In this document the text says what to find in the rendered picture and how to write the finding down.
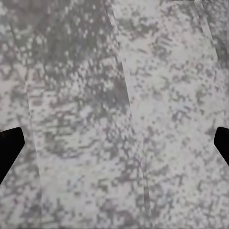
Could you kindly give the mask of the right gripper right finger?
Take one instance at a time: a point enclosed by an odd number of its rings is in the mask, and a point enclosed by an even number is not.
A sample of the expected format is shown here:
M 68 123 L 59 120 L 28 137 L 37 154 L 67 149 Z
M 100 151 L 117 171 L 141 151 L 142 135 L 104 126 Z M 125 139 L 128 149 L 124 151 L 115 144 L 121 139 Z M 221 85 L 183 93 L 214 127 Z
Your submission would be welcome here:
M 229 129 L 224 127 L 218 127 L 215 138 L 214 145 L 218 151 L 222 154 L 224 159 L 229 165 Z

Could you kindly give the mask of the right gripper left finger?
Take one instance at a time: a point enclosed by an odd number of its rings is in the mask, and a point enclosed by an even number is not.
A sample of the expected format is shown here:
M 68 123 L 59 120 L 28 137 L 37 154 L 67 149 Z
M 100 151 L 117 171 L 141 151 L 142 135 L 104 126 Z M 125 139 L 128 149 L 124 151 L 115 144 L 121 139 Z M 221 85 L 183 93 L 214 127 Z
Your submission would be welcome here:
M 25 145 L 20 127 L 0 132 L 0 184 Z

